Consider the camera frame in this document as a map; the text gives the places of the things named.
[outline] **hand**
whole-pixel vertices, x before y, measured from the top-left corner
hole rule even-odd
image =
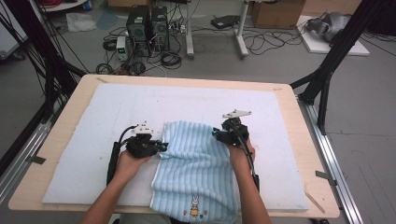
[[[137,159],[126,150],[121,152],[117,170],[113,179],[117,179],[126,184],[129,180],[134,178],[139,167],[150,159],[151,157]]]
[[[252,153],[251,157],[254,160],[256,157],[256,149],[251,145],[250,139],[247,140],[247,147]],[[243,149],[243,146],[235,147],[227,145],[230,150],[230,162],[235,172],[250,172],[250,166],[248,164],[248,157]]]

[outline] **concrete floor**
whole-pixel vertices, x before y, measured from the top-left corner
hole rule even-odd
[[[89,12],[95,21],[99,21],[103,13],[102,10]],[[210,27],[212,18],[202,17],[193,24]],[[108,29],[64,34],[90,71],[103,62],[103,37],[123,26],[125,20],[117,19],[113,23],[108,25]],[[247,26],[251,26],[251,20],[247,20]],[[196,49],[193,61],[187,59],[186,50],[182,48],[180,68],[165,70],[166,74],[154,68],[144,75],[291,83],[314,72],[325,58],[323,54],[308,53],[302,44],[287,45],[260,56],[250,54],[245,60],[240,60],[231,34],[201,32],[194,33],[193,37]],[[370,41],[396,53],[395,42]],[[396,223],[395,56],[362,39],[361,43],[370,51],[370,56],[347,56],[332,78],[326,129],[363,222]],[[67,61],[79,66],[70,50],[64,48],[64,52]],[[34,70],[27,60],[1,62],[0,98],[2,156],[44,101]],[[0,205],[0,223],[75,223],[82,217],[81,213],[10,211],[7,208],[9,197]],[[311,223],[306,218],[275,217],[273,221]],[[330,222],[344,224],[347,219],[341,215]]]

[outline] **wooden table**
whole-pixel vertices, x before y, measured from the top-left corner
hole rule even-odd
[[[302,112],[291,87],[287,84],[181,79],[162,77],[116,77],[87,75],[78,84],[61,116],[53,126],[37,156],[47,159],[42,165],[32,163],[23,180],[9,201],[13,210],[30,211],[86,211],[88,205],[43,204],[56,165],[66,148],[73,131],[84,113],[93,93],[100,83],[120,83],[152,86],[178,86],[234,90],[272,91],[279,108],[290,144],[304,184],[310,209],[303,213],[270,213],[271,217],[338,217],[340,212],[329,182],[316,177],[323,172],[318,153],[305,124]],[[116,213],[153,213],[148,207],[119,206]]]

